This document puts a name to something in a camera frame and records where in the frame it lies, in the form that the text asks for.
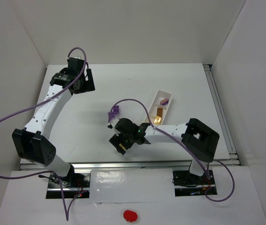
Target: white tabletop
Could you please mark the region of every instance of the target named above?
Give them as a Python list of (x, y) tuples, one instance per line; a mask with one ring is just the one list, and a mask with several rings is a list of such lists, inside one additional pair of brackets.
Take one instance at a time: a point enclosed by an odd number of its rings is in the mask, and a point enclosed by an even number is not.
[[(49, 65), (38, 102), (48, 91), (52, 76), (66, 65)], [(74, 95), (64, 106), (50, 141), (67, 162), (136, 162), (190, 160), (175, 143), (135, 144), (123, 156), (109, 143), (107, 113), (124, 98), (140, 100), (148, 108), (157, 90), (173, 94), (163, 125), (197, 118), (220, 134), (215, 159), (228, 159), (228, 149), (202, 64), (103, 64), (90, 65), (95, 91)], [(140, 124), (145, 112), (135, 102), (120, 103), (120, 117)]]
[[(90, 200), (77, 199), (71, 206), (69, 222), (66, 222), (61, 199), (45, 199), (46, 179), (35, 176), (10, 180), (0, 208), (0, 225), (127, 225), (122, 215), (125, 210), (138, 214), (138, 225), (266, 225), (248, 167), (233, 166), (230, 170), (236, 189), (225, 202), (214, 203), (204, 196), (120, 204), (87, 203)], [(17, 171), (11, 176), (29, 173), (32, 172)], [(218, 195), (211, 198), (221, 199), (229, 194), (232, 181), (223, 167), (214, 167), (213, 173)]]

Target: white wall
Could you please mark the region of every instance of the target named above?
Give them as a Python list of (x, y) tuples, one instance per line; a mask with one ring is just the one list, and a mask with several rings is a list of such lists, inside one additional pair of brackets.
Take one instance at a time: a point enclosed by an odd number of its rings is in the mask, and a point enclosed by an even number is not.
[(247, 0), (212, 72), (266, 214), (266, 0)]
[[(45, 65), (9, 1), (0, 0), (0, 118), (37, 101)], [(19, 162), (13, 141), (32, 112), (0, 124), (0, 174), (9, 175)], [(0, 180), (0, 206), (8, 182)]]
[(245, 0), (13, 0), (46, 64), (210, 63)]

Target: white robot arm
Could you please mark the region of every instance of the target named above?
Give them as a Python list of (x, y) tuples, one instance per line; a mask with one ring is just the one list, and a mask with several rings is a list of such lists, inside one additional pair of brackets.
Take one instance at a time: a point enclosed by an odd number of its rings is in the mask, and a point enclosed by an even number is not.
[[(156, 130), (149, 123), (140, 126), (129, 119), (111, 119), (109, 128), (115, 131), (115, 135), (109, 140), (116, 150), (125, 154), (134, 144), (175, 143), (164, 133)], [(219, 134), (197, 119), (190, 119), (188, 123), (177, 125), (159, 125), (159, 129), (171, 135), (174, 139), (182, 142), (207, 169), (208, 163), (213, 161)], [(190, 173), (201, 177), (203, 169), (196, 160), (192, 160)]]
[(91, 69), (86, 70), (88, 80), (83, 73), (69, 89), (55, 98), (52, 97), (74, 81), (83, 65), (84, 60), (69, 58), (68, 67), (56, 73), (50, 81), (51, 86), (45, 100), (51, 101), (42, 105), (22, 130), (15, 129), (12, 134), (19, 157), (55, 172), (69, 183), (75, 180), (73, 176), (79, 175), (75, 175), (71, 164), (64, 162), (56, 154), (56, 148), (49, 142), (49, 137), (61, 110), (72, 95), (95, 90)]

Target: purple block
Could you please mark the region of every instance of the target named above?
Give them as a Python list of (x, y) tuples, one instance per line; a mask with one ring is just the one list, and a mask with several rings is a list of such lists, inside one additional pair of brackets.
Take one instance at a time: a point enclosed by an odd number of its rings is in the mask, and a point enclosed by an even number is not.
[(165, 98), (162, 101), (160, 101), (160, 105), (167, 105), (169, 103), (169, 99)]

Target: yellow object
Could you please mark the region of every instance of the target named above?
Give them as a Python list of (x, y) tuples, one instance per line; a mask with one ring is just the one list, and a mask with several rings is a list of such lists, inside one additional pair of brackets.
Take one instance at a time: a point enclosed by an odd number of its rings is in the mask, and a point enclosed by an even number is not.
[(162, 121), (162, 118), (160, 116), (156, 116), (155, 120), (153, 121), (154, 124), (159, 125)]
[(163, 115), (163, 109), (158, 108), (157, 109), (157, 116), (160, 116), (162, 118), (162, 115)]
[(119, 144), (119, 146), (120, 146), (123, 150), (125, 150), (125, 147), (124, 147), (122, 144)]

